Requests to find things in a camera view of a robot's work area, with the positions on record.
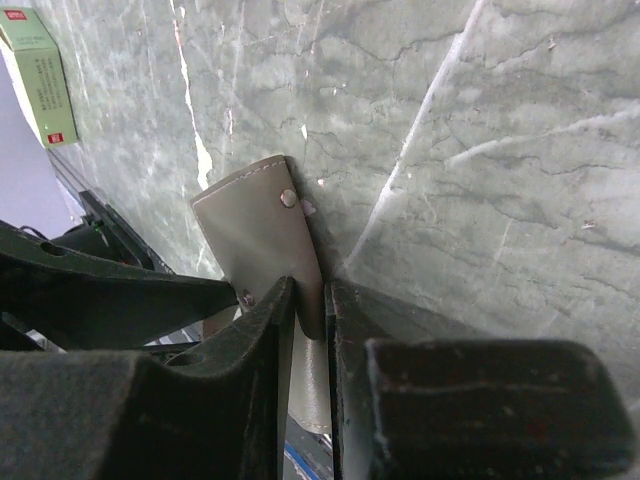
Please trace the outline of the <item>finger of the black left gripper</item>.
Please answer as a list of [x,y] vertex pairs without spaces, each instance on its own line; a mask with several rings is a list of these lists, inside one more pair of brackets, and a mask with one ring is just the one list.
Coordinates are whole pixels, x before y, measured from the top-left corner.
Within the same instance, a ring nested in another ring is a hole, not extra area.
[[1,225],[1,310],[59,347],[133,349],[236,305],[226,282],[145,270]]

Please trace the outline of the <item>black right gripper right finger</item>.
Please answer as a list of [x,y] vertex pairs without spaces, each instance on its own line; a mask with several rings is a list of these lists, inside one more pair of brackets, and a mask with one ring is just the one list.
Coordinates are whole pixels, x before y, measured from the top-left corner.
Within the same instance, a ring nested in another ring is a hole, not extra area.
[[607,479],[638,439],[601,360],[498,339],[335,280],[325,289],[339,479]]

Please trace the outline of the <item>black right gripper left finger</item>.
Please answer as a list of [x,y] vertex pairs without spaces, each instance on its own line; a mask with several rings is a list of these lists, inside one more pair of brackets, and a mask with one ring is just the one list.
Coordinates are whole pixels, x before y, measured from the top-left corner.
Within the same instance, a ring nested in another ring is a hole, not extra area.
[[1,357],[5,479],[278,479],[293,279],[167,363],[134,351]]

